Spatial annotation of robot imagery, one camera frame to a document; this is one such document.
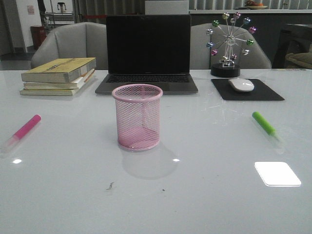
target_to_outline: black laptop screen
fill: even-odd
[[[190,15],[108,16],[109,73],[188,73],[190,29]]]

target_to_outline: ferris wheel ornament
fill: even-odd
[[[246,56],[249,53],[249,46],[252,46],[254,43],[253,39],[244,40],[241,38],[242,35],[246,33],[254,34],[257,31],[257,28],[251,26],[246,32],[239,32],[239,29],[243,26],[250,24],[250,18],[244,18],[240,27],[235,27],[236,23],[239,21],[241,17],[240,12],[235,12],[233,17],[230,18],[229,13],[223,13],[222,18],[226,21],[227,30],[224,32],[222,28],[219,26],[220,23],[218,20],[214,20],[212,22],[212,26],[214,28],[219,28],[222,32],[222,36],[224,37],[223,41],[219,41],[216,44],[213,42],[208,42],[206,47],[210,49],[211,56],[217,56],[219,52],[219,48],[225,46],[225,53],[219,60],[219,63],[212,64],[211,66],[211,74],[216,77],[237,77],[240,75],[240,66],[235,63],[238,58],[238,55],[234,52],[233,47],[238,46],[237,42],[242,41],[242,45],[246,45],[246,48],[242,48],[240,52],[240,56]],[[214,33],[213,29],[207,29],[206,33],[208,36],[211,36]]]

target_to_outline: computer mouse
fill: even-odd
[[[229,79],[229,83],[238,92],[250,92],[254,90],[254,84],[248,79]]]

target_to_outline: office chair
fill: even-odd
[[[55,59],[96,57],[97,69],[108,69],[106,25],[82,22],[52,30],[31,60],[31,68]]]
[[[210,55],[210,49],[206,47],[207,42],[215,43],[214,48],[217,48],[219,41],[224,41],[222,36],[224,32],[228,32],[226,25],[219,25],[218,27],[213,27],[211,23],[205,23],[200,25],[195,25],[191,27],[191,55],[190,55],[190,68],[191,69],[209,69],[211,64],[219,63],[219,60],[224,55],[225,45],[218,49],[218,54],[216,56]],[[207,29],[213,29],[214,33],[208,36],[206,33]],[[239,28],[236,34],[241,34],[247,32],[244,28]],[[254,41],[253,45],[247,46],[245,42],[236,40],[238,45],[233,46],[234,53],[238,55],[238,64],[242,69],[271,69],[271,62],[266,54],[263,52],[261,47],[255,41],[254,37],[250,33],[245,33],[241,39],[252,39]],[[242,48],[249,49],[248,55],[241,55]]]

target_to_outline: pink mesh pen holder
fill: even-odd
[[[129,84],[114,89],[112,95],[116,101],[119,145],[130,151],[158,145],[162,89],[149,84]]]

